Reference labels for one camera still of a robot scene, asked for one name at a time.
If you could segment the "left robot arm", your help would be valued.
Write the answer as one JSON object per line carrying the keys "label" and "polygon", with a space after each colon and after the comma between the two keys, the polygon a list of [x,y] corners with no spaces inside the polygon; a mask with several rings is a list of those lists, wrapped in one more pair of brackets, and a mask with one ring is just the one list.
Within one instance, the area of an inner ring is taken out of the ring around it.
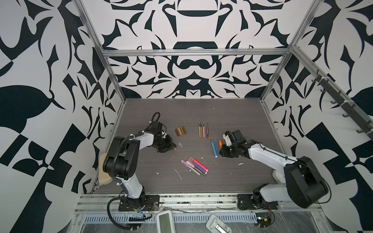
{"label": "left robot arm", "polygon": [[125,198],[138,205],[145,202],[145,189],[136,176],[140,150],[154,147],[158,153],[165,153],[176,148],[159,118],[160,113],[155,112],[145,130],[127,137],[116,136],[108,152],[99,157],[99,184],[116,181]]}

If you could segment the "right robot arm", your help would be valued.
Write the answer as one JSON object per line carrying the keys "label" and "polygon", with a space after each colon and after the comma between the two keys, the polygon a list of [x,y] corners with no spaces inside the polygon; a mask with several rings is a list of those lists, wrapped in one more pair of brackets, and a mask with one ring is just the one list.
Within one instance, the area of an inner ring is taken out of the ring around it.
{"label": "right robot arm", "polygon": [[313,161],[303,156],[296,158],[276,152],[255,140],[246,140],[242,133],[226,131],[223,134],[220,155],[225,158],[239,156],[252,159],[272,168],[276,184],[263,184],[252,195],[238,198],[239,209],[264,209],[278,202],[293,202],[308,208],[332,193]]}

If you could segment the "blue highlighter marker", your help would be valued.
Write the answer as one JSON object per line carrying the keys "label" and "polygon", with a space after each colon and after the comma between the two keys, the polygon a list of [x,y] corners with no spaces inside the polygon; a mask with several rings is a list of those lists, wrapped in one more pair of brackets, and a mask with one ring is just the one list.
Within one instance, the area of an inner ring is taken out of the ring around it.
{"label": "blue highlighter marker", "polygon": [[214,144],[213,140],[211,140],[210,142],[211,142],[214,157],[218,158],[218,154],[217,154],[217,151],[216,151],[215,144]]}

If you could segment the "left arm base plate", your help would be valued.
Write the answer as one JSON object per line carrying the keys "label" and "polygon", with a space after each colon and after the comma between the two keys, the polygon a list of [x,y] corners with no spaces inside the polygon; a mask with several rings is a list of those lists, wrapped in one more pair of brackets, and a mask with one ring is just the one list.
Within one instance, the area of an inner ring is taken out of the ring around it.
{"label": "left arm base plate", "polygon": [[119,211],[128,212],[139,209],[141,211],[148,211],[156,208],[159,204],[159,195],[145,195],[140,196],[138,199],[130,199],[124,197],[120,200]]}

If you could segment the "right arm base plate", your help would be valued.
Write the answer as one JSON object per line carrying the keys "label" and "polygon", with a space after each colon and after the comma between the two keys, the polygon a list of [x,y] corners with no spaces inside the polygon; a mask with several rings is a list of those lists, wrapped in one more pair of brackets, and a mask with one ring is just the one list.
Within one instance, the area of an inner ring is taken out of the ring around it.
{"label": "right arm base plate", "polygon": [[278,202],[267,202],[259,193],[238,194],[237,199],[237,206],[240,210],[276,210],[278,206]]}

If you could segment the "cream pen purple cap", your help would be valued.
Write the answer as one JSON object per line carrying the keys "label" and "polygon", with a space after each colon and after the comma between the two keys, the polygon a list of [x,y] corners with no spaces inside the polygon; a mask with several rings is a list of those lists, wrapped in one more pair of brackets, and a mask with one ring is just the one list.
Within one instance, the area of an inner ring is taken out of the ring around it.
{"label": "cream pen purple cap", "polygon": [[199,173],[198,171],[196,171],[196,170],[195,170],[195,169],[194,169],[190,164],[188,164],[186,161],[181,160],[181,163],[182,163],[185,167],[189,168],[191,171],[195,172],[197,175],[200,176],[200,173]]}

